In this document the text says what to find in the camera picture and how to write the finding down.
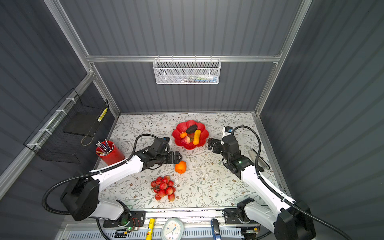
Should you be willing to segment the fake yellow corn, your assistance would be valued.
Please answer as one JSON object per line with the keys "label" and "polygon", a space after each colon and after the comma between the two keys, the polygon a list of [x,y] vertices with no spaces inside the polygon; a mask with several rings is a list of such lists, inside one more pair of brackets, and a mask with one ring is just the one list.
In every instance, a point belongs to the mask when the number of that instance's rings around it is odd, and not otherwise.
{"label": "fake yellow corn", "polygon": [[196,130],[194,133],[193,145],[197,146],[200,144],[201,130]]}

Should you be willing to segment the small fake orange tangerine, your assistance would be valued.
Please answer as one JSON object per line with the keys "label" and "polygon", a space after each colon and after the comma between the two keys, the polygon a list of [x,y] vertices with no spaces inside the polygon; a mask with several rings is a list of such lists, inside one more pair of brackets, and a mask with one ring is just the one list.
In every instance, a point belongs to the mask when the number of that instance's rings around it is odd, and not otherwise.
{"label": "small fake orange tangerine", "polygon": [[182,132],[182,133],[180,133],[180,138],[181,139],[183,139],[183,138],[185,138],[185,137],[187,137],[188,136],[188,133],[187,132]]}

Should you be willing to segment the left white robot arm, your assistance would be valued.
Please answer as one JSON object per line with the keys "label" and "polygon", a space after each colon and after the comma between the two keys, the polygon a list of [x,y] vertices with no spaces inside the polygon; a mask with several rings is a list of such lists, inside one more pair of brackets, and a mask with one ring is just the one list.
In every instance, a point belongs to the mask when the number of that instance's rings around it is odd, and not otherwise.
{"label": "left white robot arm", "polygon": [[152,145],[133,153],[109,167],[91,171],[92,176],[69,181],[61,202],[75,221],[87,218],[103,218],[126,224],[130,221],[130,210],[120,200],[110,201],[99,197],[99,193],[130,175],[154,166],[175,165],[183,159],[179,152],[170,150],[170,139],[155,138]]}

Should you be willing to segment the fake red peach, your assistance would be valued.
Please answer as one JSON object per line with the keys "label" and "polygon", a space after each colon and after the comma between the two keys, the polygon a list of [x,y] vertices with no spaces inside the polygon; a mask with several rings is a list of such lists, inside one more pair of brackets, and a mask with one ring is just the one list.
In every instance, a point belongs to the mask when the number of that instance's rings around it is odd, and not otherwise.
{"label": "fake red peach", "polygon": [[191,138],[189,136],[185,136],[184,138],[181,139],[181,143],[183,145],[188,145],[191,143]]}

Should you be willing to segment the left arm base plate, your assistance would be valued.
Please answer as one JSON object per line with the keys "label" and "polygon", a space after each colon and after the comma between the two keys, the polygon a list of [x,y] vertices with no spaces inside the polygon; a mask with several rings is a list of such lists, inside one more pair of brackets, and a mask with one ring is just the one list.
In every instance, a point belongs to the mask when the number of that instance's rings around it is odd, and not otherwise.
{"label": "left arm base plate", "polygon": [[124,212],[117,220],[106,219],[104,228],[140,228],[144,226],[146,218],[145,211]]}

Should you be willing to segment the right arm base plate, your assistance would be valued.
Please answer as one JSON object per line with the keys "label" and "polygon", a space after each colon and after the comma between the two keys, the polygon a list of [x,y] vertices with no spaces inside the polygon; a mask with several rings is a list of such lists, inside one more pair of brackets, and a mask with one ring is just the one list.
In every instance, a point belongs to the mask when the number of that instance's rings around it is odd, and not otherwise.
{"label": "right arm base plate", "polygon": [[239,225],[239,226],[260,226],[259,223],[255,221],[241,221],[239,218],[239,211],[237,208],[225,208],[222,210],[222,215],[224,217],[225,224],[227,225]]}

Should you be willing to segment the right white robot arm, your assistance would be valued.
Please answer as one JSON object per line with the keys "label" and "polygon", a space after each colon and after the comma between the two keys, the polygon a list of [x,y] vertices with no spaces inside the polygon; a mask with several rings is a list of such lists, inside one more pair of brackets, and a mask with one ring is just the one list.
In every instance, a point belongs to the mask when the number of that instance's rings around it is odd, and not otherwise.
{"label": "right white robot arm", "polygon": [[223,128],[220,140],[209,139],[208,150],[222,156],[223,165],[248,184],[267,204],[262,207],[248,198],[238,203],[238,216],[242,222],[255,221],[271,231],[278,240],[312,240],[316,237],[311,211],[303,202],[294,199],[264,179],[257,161],[244,156],[234,136],[234,129]]}

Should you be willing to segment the fake dark avocado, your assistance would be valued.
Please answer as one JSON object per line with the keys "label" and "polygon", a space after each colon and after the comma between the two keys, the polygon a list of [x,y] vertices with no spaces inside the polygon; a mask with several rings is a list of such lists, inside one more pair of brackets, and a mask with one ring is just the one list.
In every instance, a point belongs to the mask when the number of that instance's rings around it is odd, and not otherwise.
{"label": "fake dark avocado", "polygon": [[198,126],[197,126],[197,124],[190,126],[190,127],[186,130],[186,133],[187,133],[188,135],[190,135],[190,134],[194,134],[194,133],[196,132],[196,130],[198,130]]}

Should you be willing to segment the fake red grape bunch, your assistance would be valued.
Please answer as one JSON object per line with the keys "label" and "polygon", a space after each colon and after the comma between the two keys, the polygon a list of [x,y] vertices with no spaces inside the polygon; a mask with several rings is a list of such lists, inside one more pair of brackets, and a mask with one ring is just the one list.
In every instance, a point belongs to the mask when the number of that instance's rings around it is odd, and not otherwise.
{"label": "fake red grape bunch", "polygon": [[151,189],[155,193],[155,200],[168,199],[173,202],[176,199],[175,182],[171,176],[157,177],[156,180],[151,181]]}

